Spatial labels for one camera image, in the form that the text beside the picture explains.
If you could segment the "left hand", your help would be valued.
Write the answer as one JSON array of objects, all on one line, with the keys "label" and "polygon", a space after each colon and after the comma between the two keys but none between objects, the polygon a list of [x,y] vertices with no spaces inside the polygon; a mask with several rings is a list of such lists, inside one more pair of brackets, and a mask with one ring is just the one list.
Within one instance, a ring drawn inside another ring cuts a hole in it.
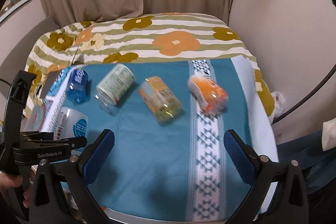
[{"label": "left hand", "polygon": [[[9,189],[15,189],[20,187],[23,184],[23,177],[21,175],[14,176],[12,174],[7,174],[4,172],[1,172],[0,174],[0,183],[1,183],[1,190],[9,190]],[[25,208],[30,207],[31,203],[31,192],[32,192],[32,186],[28,186],[25,188],[23,192],[23,206]]]}]

